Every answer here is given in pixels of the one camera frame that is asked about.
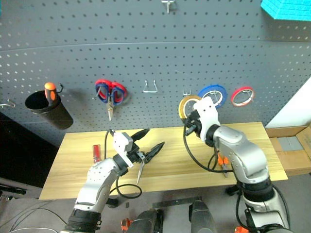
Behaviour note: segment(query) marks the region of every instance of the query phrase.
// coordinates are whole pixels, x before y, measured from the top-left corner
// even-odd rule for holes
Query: blue scissors handle
[[[125,97],[125,92],[121,88],[117,86],[112,88],[111,100],[112,100],[113,105],[121,104],[124,100],[124,97]]]
[[[96,93],[99,93],[99,99],[104,103],[108,103],[110,97],[109,86],[105,83],[99,83],[95,86],[95,90]]]

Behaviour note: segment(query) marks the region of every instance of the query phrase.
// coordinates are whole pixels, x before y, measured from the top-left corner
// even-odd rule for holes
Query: white wall
[[[269,122],[266,128],[308,125],[311,122],[311,78]]]

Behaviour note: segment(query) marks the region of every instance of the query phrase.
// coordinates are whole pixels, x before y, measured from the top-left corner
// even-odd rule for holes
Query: cardboard box
[[[297,133],[296,137],[311,159],[311,124],[301,132]]]
[[[311,124],[309,126],[266,129],[288,176],[311,172]],[[296,136],[303,150],[284,151],[278,137]]]

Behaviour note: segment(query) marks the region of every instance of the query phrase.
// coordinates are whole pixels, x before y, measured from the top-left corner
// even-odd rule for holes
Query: pen holder
[[[49,105],[44,91],[32,93],[26,100],[25,105],[34,114],[40,115],[51,125],[60,130],[69,128],[73,124],[73,119],[63,106],[59,95],[53,104]]]

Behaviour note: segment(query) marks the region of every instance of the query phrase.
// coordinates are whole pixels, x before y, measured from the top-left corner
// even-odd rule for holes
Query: table top
[[[244,132],[247,138],[256,143],[265,153],[272,181],[287,179],[286,173],[268,138],[261,122],[227,124],[226,126]],[[124,130],[129,135],[138,130]],[[154,145],[165,141],[161,152],[145,165],[139,186],[143,192],[174,190],[194,187],[235,184],[233,173],[225,178],[222,173],[208,172],[200,168],[188,155],[183,139],[183,127],[151,129],[136,144],[140,151],[148,152]],[[41,200],[76,198],[86,181],[86,175],[93,164],[93,148],[100,144],[104,149],[105,132],[67,133],[56,155],[50,173],[40,195]],[[193,155],[206,164],[213,154],[213,149],[205,145],[193,133],[187,137]],[[107,157],[116,152],[112,148],[112,137],[107,140]],[[129,168],[129,172],[120,177],[119,185],[136,184],[139,164]],[[126,186],[121,192],[128,194],[137,192],[134,187]]]

